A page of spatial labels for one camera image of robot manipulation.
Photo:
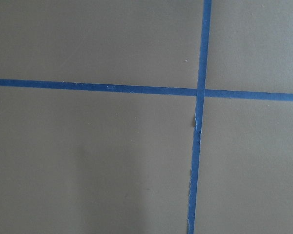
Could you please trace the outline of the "brown paper table cover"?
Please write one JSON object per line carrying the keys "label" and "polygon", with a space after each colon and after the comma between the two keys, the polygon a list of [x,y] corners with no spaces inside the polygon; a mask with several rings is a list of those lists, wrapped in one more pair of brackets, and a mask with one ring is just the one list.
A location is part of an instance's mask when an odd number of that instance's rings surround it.
{"label": "brown paper table cover", "polygon": [[293,234],[293,0],[0,0],[0,234]]}

